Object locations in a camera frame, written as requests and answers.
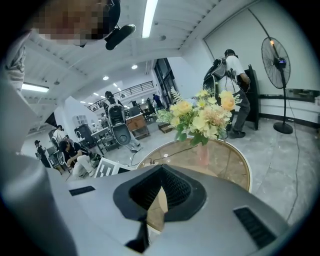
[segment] flower arrangement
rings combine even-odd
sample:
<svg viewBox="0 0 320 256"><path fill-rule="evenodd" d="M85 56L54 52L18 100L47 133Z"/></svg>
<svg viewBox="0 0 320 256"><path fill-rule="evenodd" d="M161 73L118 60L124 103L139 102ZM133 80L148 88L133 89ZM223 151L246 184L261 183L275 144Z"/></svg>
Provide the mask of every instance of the flower arrangement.
<svg viewBox="0 0 320 256"><path fill-rule="evenodd" d="M196 146L201 143L206 145L209 139L224 138L226 126L230 123L231 111L240 103L239 96L234 97L231 92L222 91L219 94L221 104L212 97L212 92L201 90L196 97L196 103L183 99L174 89L171 89L176 104L170 107L170 111L159 110L157 122L170 124L177 130L176 139L181 142L187 136L193 136L190 144Z"/></svg>

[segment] gray marble floor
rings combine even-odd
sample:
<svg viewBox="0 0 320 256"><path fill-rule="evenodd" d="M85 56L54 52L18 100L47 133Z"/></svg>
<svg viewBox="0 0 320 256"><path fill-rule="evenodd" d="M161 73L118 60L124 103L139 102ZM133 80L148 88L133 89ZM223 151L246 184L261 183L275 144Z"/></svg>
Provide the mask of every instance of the gray marble floor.
<svg viewBox="0 0 320 256"><path fill-rule="evenodd" d="M253 124L247 122L243 129L246 137L228 138L227 141L245 155L251 166L252 193L293 224L310 209L319 189L320 139L316 138L315 129L297 124L298 151L295 133L286 135L275 131L275 122L262 118L259 130L254 130ZM140 140L143 148L133 159L133 154L123 146L106 153L104 157L131 166L131 161L133 165L138 164L150 152L174 140L174 131L163 134L158 130L157 123L148 127L151 135Z"/></svg>

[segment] fan grille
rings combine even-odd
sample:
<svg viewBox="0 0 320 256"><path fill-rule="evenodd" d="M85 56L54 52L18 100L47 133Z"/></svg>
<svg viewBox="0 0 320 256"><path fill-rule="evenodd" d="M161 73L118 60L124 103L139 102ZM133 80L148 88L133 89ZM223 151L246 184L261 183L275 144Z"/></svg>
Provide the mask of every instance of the fan grille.
<svg viewBox="0 0 320 256"><path fill-rule="evenodd" d="M286 61L286 66L285 68L283 68L285 84L283 84L282 82L280 71L275 66L275 62L277 60L277 54L272 46L270 39L274 44L274 47L276 49L276 52L279 58L284 59ZM261 55L262 55L262 60L264 64L264 69L270 82L274 85L274 87L278 89L282 89L284 86L287 85L290 78L290 72L291 72L290 61L289 61L288 54L285 48L283 47L283 45L273 37L270 37L270 39L269 37L264 39L261 46Z"/></svg>

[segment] ceiling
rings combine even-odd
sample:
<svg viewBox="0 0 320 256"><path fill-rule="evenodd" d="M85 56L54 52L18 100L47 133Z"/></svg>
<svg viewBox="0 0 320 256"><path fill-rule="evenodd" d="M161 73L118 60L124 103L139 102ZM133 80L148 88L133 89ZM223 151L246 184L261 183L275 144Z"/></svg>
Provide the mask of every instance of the ceiling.
<svg viewBox="0 0 320 256"><path fill-rule="evenodd" d="M196 38L204 38L228 17L254 0L159 0L151 34L142 38L147 0L121 0L119 25L135 24L136 32L107 51L105 41L84 48L59 45L32 32L26 42L26 83L49 87L47 93L22 91L38 115L38 129L69 96L85 98L97 79L123 67L183 55Z"/></svg>

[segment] railing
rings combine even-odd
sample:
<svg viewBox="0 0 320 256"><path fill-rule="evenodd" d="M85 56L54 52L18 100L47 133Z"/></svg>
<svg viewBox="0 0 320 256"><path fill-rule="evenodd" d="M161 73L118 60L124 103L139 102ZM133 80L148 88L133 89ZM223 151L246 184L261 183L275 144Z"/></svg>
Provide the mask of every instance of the railing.
<svg viewBox="0 0 320 256"><path fill-rule="evenodd" d="M145 82L145 83L130 87L128 89L124 89L122 91L116 92L115 94L113 94L113 96L116 100L125 99L133 94L137 94L152 88L154 88L154 83L152 81L149 81L149 82ZM106 101L107 99L101 99L95 102L94 104L92 104L91 106L89 106L89 109L92 112L94 112L100 108L103 108L104 102Z"/></svg>

